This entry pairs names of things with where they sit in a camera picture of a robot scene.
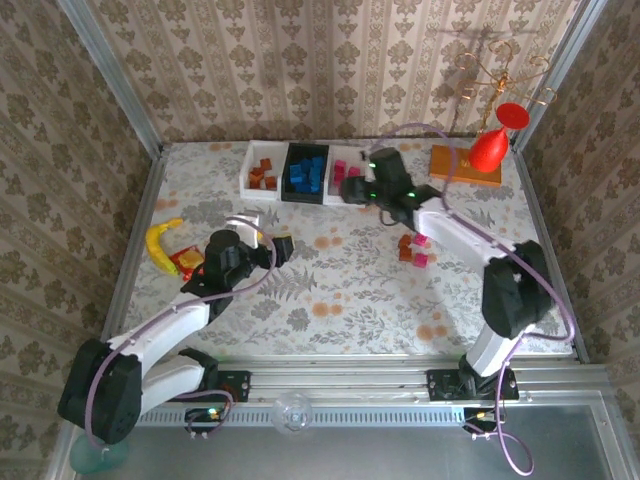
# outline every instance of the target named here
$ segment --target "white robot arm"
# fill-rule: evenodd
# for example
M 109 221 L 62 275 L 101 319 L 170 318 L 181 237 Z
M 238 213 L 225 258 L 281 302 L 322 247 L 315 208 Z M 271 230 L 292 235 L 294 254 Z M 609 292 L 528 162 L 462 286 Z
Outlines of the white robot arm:
M 464 218 L 467 226 L 462 226 L 447 212 L 438 190 L 429 185 L 413 185 L 400 153 L 394 148 L 374 152 L 369 161 L 373 181 L 365 177 L 346 178 L 341 185 L 343 200 L 378 205 L 392 219 L 436 240 L 483 277 L 482 313 L 486 324 L 460 361 L 462 394 L 474 397 L 477 390 L 490 386 L 516 342 L 552 306 L 542 286 L 497 243 L 488 243 L 486 238 L 499 240 L 548 280 L 542 249 L 533 241 L 514 244 L 493 234 L 486 235 L 484 227 L 468 218 Z
M 248 224 L 259 222 L 255 212 L 233 218 Z M 58 404 L 61 417 L 85 427 L 85 413 L 89 412 L 95 436 L 115 444 L 129 434 L 140 415 L 153 407 L 187 392 L 220 389 L 219 377 L 227 372 L 218 372 L 218 362 L 202 352 L 187 348 L 167 362 L 158 361 L 225 311 L 233 297 L 219 298 L 219 294 L 232 292 L 256 267 L 270 269 L 273 258 L 275 268 L 291 258 L 290 236 L 271 240 L 274 257 L 267 247 L 258 244 L 257 230 L 247 225 L 232 221 L 214 232 L 205 249 L 204 263 L 155 317 L 107 342 L 92 339 L 80 347 Z M 99 371 L 104 375 L 95 395 L 91 395 L 91 384 Z

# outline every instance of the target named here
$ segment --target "floral tablecloth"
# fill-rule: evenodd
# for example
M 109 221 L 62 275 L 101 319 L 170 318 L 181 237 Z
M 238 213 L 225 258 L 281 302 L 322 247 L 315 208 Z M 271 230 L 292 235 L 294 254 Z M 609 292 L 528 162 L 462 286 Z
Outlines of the floral tablecloth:
M 467 140 L 456 140 L 459 146 Z M 335 142 L 366 145 L 372 141 Z M 428 176 L 431 139 L 389 140 L 403 155 L 414 183 L 441 189 Z M 269 233 L 293 235 L 296 251 L 261 288 L 237 297 L 225 313 L 184 344 L 218 356 L 309 354 L 458 355 L 475 341 L 484 321 L 481 278 L 444 246 L 427 243 L 415 251 L 429 256 L 426 269 L 400 263 L 402 225 L 380 224 L 374 208 L 247 202 L 238 174 L 248 143 L 185 143 L 171 147 L 152 224 L 182 217 L 182 227 L 162 237 L 167 252 L 189 245 L 204 251 L 224 217 L 245 209 L 262 212 Z M 462 213 L 515 241 L 537 239 L 511 156 L 503 162 L 501 188 L 455 184 L 451 203 Z M 256 270 L 241 285 L 255 281 Z M 124 328 L 165 306 L 182 281 L 160 272 L 145 252 Z M 562 333 L 556 311 L 539 329 Z M 566 344 L 531 341 L 522 354 L 566 355 Z

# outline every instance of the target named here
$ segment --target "patterned wallpaper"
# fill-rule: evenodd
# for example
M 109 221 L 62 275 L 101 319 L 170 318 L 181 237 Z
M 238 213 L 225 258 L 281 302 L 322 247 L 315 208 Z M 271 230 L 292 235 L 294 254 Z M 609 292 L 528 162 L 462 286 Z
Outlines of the patterned wallpaper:
M 0 478 L 39 478 L 149 158 L 55 1 L 0 0 Z
M 461 101 L 456 55 L 494 69 L 506 55 L 487 45 L 508 40 L 524 78 L 579 0 L 88 3 L 163 141 L 177 142 L 367 137 L 416 121 L 475 132 L 492 91 Z
M 590 358 L 640 451 L 640 2 L 609 2 L 525 151 Z

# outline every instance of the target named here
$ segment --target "banana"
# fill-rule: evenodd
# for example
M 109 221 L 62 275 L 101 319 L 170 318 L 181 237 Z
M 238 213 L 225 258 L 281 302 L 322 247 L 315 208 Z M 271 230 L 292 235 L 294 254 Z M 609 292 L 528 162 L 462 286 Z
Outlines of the banana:
M 167 254 L 164 253 L 164 250 L 162 250 L 160 246 L 160 236 L 168 229 L 176 228 L 180 225 L 182 225 L 181 218 L 172 218 L 168 222 L 152 225 L 144 236 L 147 251 L 153 263 L 155 263 L 160 270 L 171 275 L 180 275 L 180 272 L 178 271 L 178 267 L 175 266 Z

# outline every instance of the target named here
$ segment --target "gold wire stand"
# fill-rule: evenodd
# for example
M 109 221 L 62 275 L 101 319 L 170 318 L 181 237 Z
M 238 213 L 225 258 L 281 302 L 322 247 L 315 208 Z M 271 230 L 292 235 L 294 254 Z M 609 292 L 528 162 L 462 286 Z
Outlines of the gold wire stand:
M 513 48 L 511 47 L 509 42 L 507 42 L 506 40 L 494 40 L 489 44 L 489 51 L 491 51 L 491 53 L 495 55 L 503 52 L 507 54 L 507 63 L 502 69 L 497 72 L 497 74 L 493 74 L 489 70 L 487 70 L 487 68 L 482 65 L 478 57 L 473 53 L 460 53 L 454 60 L 456 67 L 458 67 L 460 70 L 469 69 L 472 66 L 471 62 L 475 62 L 487 75 L 489 75 L 490 78 L 489 82 L 478 82 L 471 79 L 460 80 L 458 82 L 458 85 L 456 86 L 456 90 L 460 93 L 460 96 L 462 98 L 470 100 L 476 97 L 478 95 L 479 86 L 490 86 L 494 88 L 494 92 L 491 95 L 491 98 L 489 98 L 487 106 L 484 110 L 484 114 L 482 115 L 482 123 L 480 124 L 480 128 L 478 129 L 478 136 L 484 132 L 485 128 L 487 128 L 487 121 L 491 116 L 493 106 L 496 103 L 496 100 L 498 100 L 498 97 L 500 97 L 500 95 L 502 95 L 504 92 L 513 93 L 514 95 L 522 99 L 545 106 L 555 102 L 558 98 L 557 91 L 551 87 L 544 87 L 543 89 L 541 89 L 539 94 L 537 95 L 537 98 L 531 97 L 526 93 L 522 93 L 516 88 L 516 85 L 518 84 L 528 82 L 530 80 L 533 80 L 534 78 L 541 77 L 542 75 L 548 73 L 549 70 L 551 70 L 549 60 L 538 55 L 531 57 L 529 63 L 534 67 L 542 67 L 543 71 L 525 78 L 515 79 L 511 75 L 509 75 L 508 71 L 509 64 L 514 58 Z

